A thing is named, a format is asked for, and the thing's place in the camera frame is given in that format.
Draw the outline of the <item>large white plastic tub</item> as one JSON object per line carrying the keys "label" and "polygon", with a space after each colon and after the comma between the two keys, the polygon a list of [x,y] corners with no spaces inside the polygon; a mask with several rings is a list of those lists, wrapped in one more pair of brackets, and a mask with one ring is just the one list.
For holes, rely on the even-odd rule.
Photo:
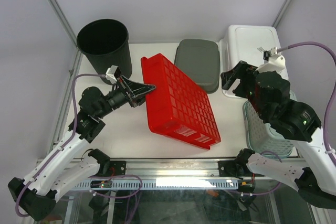
{"label": "large white plastic tub", "polygon": [[264,63],[263,52],[273,47],[280,47],[274,27],[230,25],[219,41],[221,71],[231,70],[241,60],[258,67]]}

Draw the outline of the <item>red plastic tray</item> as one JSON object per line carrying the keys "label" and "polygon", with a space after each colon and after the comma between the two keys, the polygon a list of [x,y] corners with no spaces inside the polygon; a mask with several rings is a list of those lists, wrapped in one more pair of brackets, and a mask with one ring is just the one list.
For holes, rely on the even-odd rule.
{"label": "red plastic tray", "polygon": [[143,81],[156,88],[146,95],[148,127],[205,150],[221,142],[207,93],[162,54],[141,58]]}

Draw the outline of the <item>dark grey plastic tray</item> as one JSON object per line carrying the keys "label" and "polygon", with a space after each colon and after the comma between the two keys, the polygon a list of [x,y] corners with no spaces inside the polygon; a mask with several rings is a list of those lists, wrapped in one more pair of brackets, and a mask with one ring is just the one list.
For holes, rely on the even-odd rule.
{"label": "dark grey plastic tray", "polygon": [[217,43],[202,39],[183,39],[176,49],[174,64],[206,93],[217,91],[220,72]]}

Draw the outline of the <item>teal perforated plastic basket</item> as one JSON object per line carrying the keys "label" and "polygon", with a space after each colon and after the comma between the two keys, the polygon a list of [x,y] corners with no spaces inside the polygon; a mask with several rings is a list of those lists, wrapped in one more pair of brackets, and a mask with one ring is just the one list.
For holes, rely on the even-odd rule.
{"label": "teal perforated plastic basket", "polygon": [[277,133],[269,123],[264,124],[249,101],[243,104],[243,117],[247,147],[257,153],[271,151],[281,159],[287,158],[293,150],[289,140]]}

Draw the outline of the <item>black round plastic bin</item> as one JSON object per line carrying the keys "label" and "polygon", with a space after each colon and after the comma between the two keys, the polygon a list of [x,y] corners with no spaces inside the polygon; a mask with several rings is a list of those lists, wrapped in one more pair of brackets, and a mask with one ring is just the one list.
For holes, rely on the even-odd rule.
{"label": "black round plastic bin", "polygon": [[85,25],[77,35],[77,47],[97,74],[105,74],[114,65],[122,75],[131,77],[129,33],[120,21],[99,19]]}

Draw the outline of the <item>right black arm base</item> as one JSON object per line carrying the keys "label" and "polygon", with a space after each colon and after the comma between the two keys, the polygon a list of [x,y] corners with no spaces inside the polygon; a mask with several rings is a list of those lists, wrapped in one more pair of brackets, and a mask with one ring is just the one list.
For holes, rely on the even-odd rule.
{"label": "right black arm base", "polygon": [[238,161],[218,161],[218,172],[220,177],[241,178],[245,174]]}

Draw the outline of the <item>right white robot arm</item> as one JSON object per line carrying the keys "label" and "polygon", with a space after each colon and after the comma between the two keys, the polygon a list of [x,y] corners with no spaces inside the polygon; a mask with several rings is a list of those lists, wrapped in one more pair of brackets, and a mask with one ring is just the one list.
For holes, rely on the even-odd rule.
{"label": "right white robot arm", "polygon": [[246,98],[259,118],[288,140],[307,166],[285,164],[245,148],[234,160],[235,171],[270,177],[291,187],[312,206],[335,209],[333,152],[314,109],[291,99],[290,82],[276,71],[259,72],[257,67],[240,61],[232,70],[221,73],[222,89],[228,90],[236,80],[235,96]]}

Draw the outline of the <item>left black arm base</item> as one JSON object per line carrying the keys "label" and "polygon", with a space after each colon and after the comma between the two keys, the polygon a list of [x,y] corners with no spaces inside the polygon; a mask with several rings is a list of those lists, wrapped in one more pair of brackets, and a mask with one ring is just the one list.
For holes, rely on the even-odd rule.
{"label": "left black arm base", "polygon": [[91,177],[111,177],[124,175],[126,171],[126,161],[112,160],[107,154],[99,149],[93,149],[88,153],[98,164],[98,171]]}

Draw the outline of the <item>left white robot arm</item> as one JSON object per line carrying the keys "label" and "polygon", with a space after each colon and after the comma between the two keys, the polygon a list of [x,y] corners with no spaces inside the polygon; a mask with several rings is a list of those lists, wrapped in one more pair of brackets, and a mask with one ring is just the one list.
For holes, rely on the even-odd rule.
{"label": "left white robot arm", "polygon": [[103,94],[97,87],[84,89],[79,102],[74,102],[74,120],[57,146],[24,178],[14,177],[8,189],[18,216],[40,221],[47,217],[56,203],[75,185],[89,177],[107,177],[110,157],[99,149],[91,150],[76,166],[65,170],[74,156],[88,147],[105,126],[102,119],[125,104],[136,108],[145,96],[155,90],[152,84],[131,81],[124,76],[106,78],[113,85]]}

